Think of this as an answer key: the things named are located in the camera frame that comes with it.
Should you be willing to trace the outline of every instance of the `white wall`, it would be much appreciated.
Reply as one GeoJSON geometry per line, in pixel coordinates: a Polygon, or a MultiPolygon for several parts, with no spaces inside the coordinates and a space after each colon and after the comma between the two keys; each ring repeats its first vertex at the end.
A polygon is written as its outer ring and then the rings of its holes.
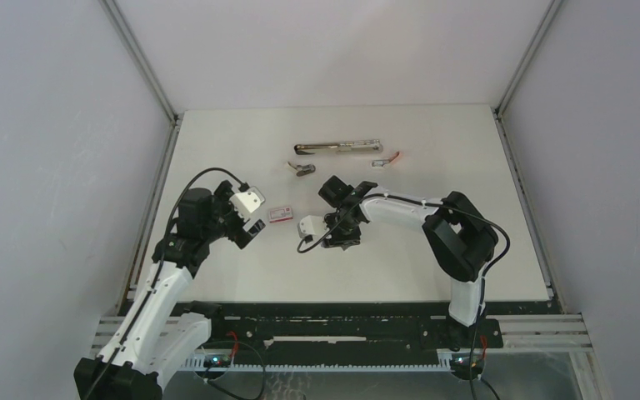
{"type": "Polygon", "coordinates": [[[175,108],[489,103],[549,0],[121,0],[175,108]]]}
{"type": "Polygon", "coordinates": [[[640,398],[640,2],[567,2],[506,122],[563,296],[640,398]]]}
{"type": "Polygon", "coordinates": [[[98,2],[0,2],[0,399],[76,397],[167,130],[98,2]]]}

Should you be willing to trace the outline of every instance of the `metal clip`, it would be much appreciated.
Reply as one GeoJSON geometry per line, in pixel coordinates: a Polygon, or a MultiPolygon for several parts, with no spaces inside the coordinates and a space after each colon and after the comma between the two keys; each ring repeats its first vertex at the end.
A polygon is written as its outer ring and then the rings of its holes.
{"type": "Polygon", "coordinates": [[[372,168],[388,168],[392,163],[396,162],[401,157],[401,152],[395,152],[391,157],[384,158],[383,160],[372,161],[372,168]]]}
{"type": "Polygon", "coordinates": [[[288,162],[288,166],[295,171],[296,176],[297,177],[304,177],[306,175],[308,175],[309,173],[314,173],[315,172],[315,166],[312,164],[307,164],[307,165],[300,165],[300,164],[293,164],[290,161],[288,162]]]}

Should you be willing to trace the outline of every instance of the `white table surface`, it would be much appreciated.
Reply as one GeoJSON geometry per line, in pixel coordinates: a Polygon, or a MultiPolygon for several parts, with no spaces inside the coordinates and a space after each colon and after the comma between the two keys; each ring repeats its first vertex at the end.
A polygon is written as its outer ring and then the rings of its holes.
{"type": "MultiPolygon", "coordinates": [[[[227,239],[211,246],[181,301],[404,302],[447,301],[450,281],[438,266],[419,226],[362,225],[362,244],[343,252],[318,247],[297,254],[296,224],[332,209],[318,190],[332,175],[356,186],[362,180],[392,191],[442,198],[465,193],[487,219],[502,225],[512,250],[487,277],[487,300],[547,300],[523,210],[491,110],[486,105],[315,107],[188,111],[168,171],[147,250],[163,235],[179,193],[197,172],[227,168],[266,197],[257,215],[290,205],[294,219],[268,224],[244,250],[227,239]],[[386,171],[371,169],[377,155],[297,156],[293,145],[334,140],[381,139],[384,155],[403,152],[386,171]],[[287,161],[314,163],[296,177],[287,161]]],[[[209,173],[196,186],[214,190],[223,174],[209,173]]],[[[503,240],[497,245],[501,251],[503,240]]]]}

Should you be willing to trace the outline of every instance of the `white panel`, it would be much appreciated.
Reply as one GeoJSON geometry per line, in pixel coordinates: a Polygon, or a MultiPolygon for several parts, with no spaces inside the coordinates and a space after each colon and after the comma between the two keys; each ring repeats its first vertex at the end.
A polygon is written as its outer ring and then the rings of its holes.
{"type": "Polygon", "coordinates": [[[640,398],[640,2],[566,2],[507,112],[568,311],[640,398]]]}
{"type": "Polygon", "coordinates": [[[76,398],[167,130],[98,2],[0,2],[0,399],[76,398]]]}
{"type": "Polygon", "coordinates": [[[549,0],[120,0],[178,111],[496,106],[549,0]]]}
{"type": "MultiPolygon", "coordinates": [[[[147,259],[163,235],[165,218],[188,180],[224,167],[256,185],[269,208],[293,207],[295,219],[271,224],[244,250],[212,245],[184,300],[239,302],[444,301],[450,281],[420,227],[379,222],[362,226],[363,244],[346,252],[317,248],[297,254],[296,223],[332,209],[318,190],[333,174],[346,183],[375,181],[399,193],[444,197],[465,193],[483,215],[510,233],[512,251],[487,278],[489,300],[547,299],[516,189],[488,106],[324,107],[186,112],[158,209],[147,259]],[[394,169],[375,171],[376,156],[296,156],[293,145],[334,139],[382,140],[386,154],[404,156],[394,169]],[[315,163],[296,177],[286,161],[315,163]]],[[[221,173],[201,179],[214,189],[221,173]]],[[[501,251],[503,241],[497,249],[501,251]]]]}

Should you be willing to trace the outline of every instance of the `metal tool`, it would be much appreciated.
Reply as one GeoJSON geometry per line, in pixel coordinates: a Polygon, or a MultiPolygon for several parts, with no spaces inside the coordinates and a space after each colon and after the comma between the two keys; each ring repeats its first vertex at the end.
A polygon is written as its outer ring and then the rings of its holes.
{"type": "Polygon", "coordinates": [[[317,153],[381,153],[384,147],[379,139],[357,140],[353,142],[330,142],[317,144],[297,144],[293,147],[296,154],[307,156],[317,153]]]}
{"type": "Polygon", "coordinates": [[[293,164],[292,162],[289,161],[288,166],[293,171],[295,171],[297,177],[304,177],[309,173],[315,172],[315,166],[312,164],[300,165],[300,164],[293,164]]]}
{"type": "Polygon", "coordinates": [[[395,152],[391,157],[383,160],[373,160],[372,168],[387,168],[401,157],[401,152],[395,152]]]}

